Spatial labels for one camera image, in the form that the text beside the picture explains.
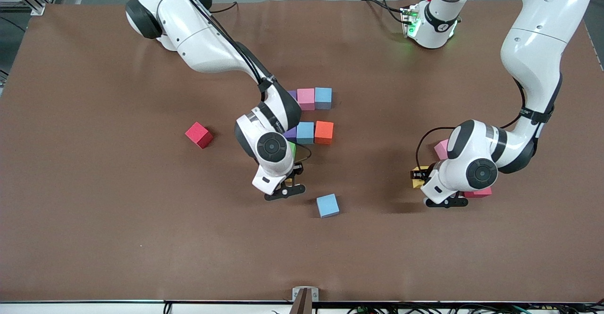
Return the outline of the blue foam cube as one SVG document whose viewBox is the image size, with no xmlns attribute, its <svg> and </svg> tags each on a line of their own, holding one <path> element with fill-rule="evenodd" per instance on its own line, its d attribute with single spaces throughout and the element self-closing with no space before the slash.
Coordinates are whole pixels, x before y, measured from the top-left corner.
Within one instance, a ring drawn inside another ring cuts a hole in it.
<svg viewBox="0 0 604 314">
<path fill-rule="evenodd" d="M 330 87 L 314 88 L 314 105 L 316 110 L 332 109 L 333 92 Z"/>
<path fill-rule="evenodd" d="M 319 196 L 316 199 L 319 216 L 322 219 L 331 217 L 340 213 L 338 200 L 335 194 Z"/>
<path fill-rule="evenodd" d="M 313 144 L 314 143 L 314 122 L 300 122 L 296 127 L 296 142 L 298 144 Z"/>
</svg>

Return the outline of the orange foam cube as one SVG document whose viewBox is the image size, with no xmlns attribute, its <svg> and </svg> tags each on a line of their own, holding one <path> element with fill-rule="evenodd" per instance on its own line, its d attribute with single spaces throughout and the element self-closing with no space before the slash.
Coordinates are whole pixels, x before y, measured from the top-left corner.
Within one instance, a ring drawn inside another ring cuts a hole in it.
<svg viewBox="0 0 604 314">
<path fill-rule="evenodd" d="M 314 143 L 331 145 L 334 138 L 334 123 L 317 121 L 315 122 Z"/>
</svg>

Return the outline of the brown table mat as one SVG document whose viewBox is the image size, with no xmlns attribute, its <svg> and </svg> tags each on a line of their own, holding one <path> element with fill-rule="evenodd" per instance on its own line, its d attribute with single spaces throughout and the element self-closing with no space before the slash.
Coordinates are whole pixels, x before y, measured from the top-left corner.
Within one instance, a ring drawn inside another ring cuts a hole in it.
<svg viewBox="0 0 604 314">
<path fill-rule="evenodd" d="M 331 145 L 303 195 L 266 202 L 234 135 L 260 99 L 200 74 L 123 6 L 33 17 L 0 97 L 0 300 L 552 301 L 604 297 L 604 71 L 584 26 L 537 154 L 491 196 L 434 209 L 413 189 L 421 136 L 520 107 L 500 61 L 521 4 L 472 0 L 450 43 L 417 47 L 358 1 L 239 4 L 218 15 L 287 90 L 327 86 Z M 205 148 L 185 132 L 199 122 Z M 316 199 L 335 194 L 322 219 Z"/>
</svg>

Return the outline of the silver metal mount bracket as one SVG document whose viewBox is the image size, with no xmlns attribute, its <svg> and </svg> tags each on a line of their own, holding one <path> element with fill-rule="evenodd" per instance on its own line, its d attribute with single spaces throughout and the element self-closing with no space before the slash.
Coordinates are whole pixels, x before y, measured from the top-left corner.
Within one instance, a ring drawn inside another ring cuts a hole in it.
<svg viewBox="0 0 604 314">
<path fill-rule="evenodd" d="M 312 302 L 320 301 L 319 288 L 313 286 L 296 286 L 295 288 L 292 288 L 291 301 L 294 302 L 296 300 L 296 297 L 298 296 L 298 293 L 302 292 L 304 289 L 308 289 L 308 295 L 311 298 Z"/>
</svg>

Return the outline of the white table edge rail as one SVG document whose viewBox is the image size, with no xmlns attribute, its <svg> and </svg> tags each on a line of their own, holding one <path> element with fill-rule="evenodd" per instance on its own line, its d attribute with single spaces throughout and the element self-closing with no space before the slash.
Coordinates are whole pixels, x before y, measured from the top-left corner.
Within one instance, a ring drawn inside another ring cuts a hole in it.
<svg viewBox="0 0 604 314">
<path fill-rule="evenodd" d="M 594 302 L 47 300 L 0 301 L 0 314 L 604 314 Z"/>
</svg>

